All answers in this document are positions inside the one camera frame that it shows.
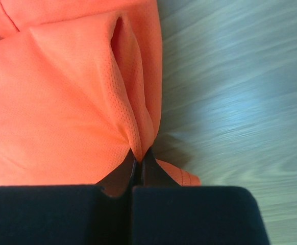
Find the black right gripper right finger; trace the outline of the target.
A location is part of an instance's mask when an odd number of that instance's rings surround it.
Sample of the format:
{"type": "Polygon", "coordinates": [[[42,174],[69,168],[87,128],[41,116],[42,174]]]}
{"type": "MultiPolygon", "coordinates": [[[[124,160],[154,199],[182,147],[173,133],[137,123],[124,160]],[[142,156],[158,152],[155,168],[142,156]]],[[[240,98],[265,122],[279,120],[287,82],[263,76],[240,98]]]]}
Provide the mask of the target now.
{"type": "Polygon", "coordinates": [[[269,244],[250,191],[182,187],[148,150],[132,190],[132,244],[269,244]]]}

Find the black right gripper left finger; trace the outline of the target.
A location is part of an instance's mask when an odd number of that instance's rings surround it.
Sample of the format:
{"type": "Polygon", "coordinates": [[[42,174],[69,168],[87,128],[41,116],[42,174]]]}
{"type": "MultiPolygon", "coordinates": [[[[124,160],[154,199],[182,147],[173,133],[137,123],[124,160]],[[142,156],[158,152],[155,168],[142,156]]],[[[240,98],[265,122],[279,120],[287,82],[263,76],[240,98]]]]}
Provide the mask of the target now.
{"type": "Polygon", "coordinates": [[[96,184],[0,186],[0,244],[128,244],[136,160],[96,184]]]}

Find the orange t shirt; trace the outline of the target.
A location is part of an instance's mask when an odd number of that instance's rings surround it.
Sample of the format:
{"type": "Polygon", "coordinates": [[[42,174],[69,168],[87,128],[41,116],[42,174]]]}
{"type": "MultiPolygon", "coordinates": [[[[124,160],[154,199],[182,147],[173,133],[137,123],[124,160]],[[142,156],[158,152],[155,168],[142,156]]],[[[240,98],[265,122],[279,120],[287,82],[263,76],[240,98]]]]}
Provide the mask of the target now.
{"type": "Polygon", "coordinates": [[[0,186],[94,184],[161,118],[156,1],[0,1],[0,186]]]}

